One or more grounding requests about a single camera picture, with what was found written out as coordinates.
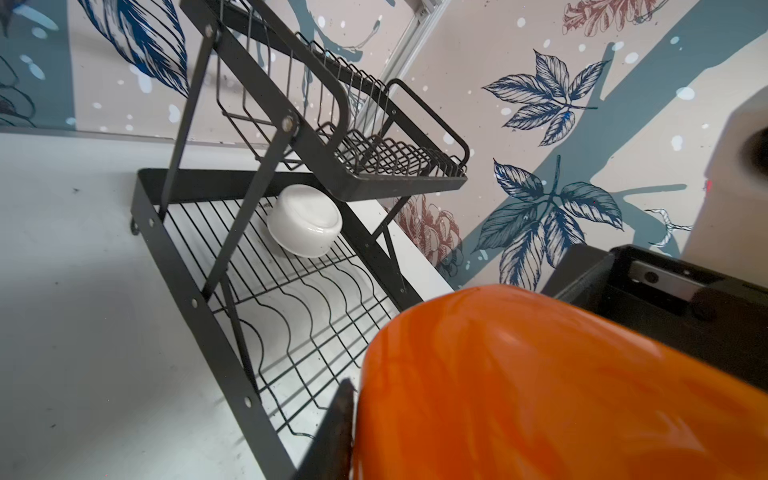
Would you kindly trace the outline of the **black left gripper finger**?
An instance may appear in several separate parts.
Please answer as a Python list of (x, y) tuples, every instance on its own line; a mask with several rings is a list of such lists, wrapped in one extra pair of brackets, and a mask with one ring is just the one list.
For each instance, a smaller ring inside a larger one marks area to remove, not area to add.
[(351, 472), (355, 414), (355, 388), (344, 379), (294, 479), (348, 479)]

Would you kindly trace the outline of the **orange plastic bowl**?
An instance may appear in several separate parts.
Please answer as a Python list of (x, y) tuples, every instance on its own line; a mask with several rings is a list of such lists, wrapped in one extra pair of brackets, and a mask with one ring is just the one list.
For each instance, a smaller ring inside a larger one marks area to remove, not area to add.
[(763, 479), (767, 396), (508, 285), (413, 306), (369, 345), (356, 479)]

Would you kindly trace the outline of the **white plastic bowl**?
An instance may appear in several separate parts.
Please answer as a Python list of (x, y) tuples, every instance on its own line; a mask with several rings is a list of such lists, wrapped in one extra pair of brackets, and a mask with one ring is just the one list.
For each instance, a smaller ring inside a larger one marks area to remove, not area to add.
[(284, 250), (303, 258), (319, 258), (339, 237), (343, 219), (326, 194), (308, 185), (293, 184), (278, 195), (266, 225)]

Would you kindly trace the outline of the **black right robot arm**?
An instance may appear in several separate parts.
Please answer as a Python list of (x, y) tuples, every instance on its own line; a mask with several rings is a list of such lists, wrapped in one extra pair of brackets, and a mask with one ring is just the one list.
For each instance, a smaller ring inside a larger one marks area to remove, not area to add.
[(728, 117), (679, 259), (579, 246), (544, 295), (767, 388), (767, 91)]

